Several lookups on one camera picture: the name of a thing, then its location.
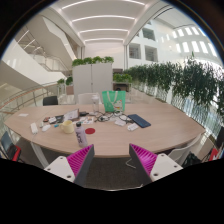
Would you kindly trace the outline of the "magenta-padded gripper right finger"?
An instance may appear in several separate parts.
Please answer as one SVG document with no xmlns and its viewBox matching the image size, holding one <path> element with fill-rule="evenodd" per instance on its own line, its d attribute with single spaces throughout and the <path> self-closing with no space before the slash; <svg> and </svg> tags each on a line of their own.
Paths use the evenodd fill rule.
<svg viewBox="0 0 224 224">
<path fill-rule="evenodd" d="M 129 154 L 137 169 L 139 182 L 143 186 L 182 169 L 166 154 L 156 155 L 132 143 L 129 144 Z"/>
</svg>

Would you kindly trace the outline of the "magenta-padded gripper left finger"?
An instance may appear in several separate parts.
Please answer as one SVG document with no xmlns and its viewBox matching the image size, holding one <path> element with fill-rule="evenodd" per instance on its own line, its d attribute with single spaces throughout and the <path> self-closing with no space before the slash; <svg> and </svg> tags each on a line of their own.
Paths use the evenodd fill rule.
<svg viewBox="0 0 224 224">
<path fill-rule="evenodd" d="M 78 186 L 84 186 L 94 154 L 94 145 L 91 144 L 67 157 L 59 156 L 45 168 L 45 171 L 73 182 Z"/>
</svg>

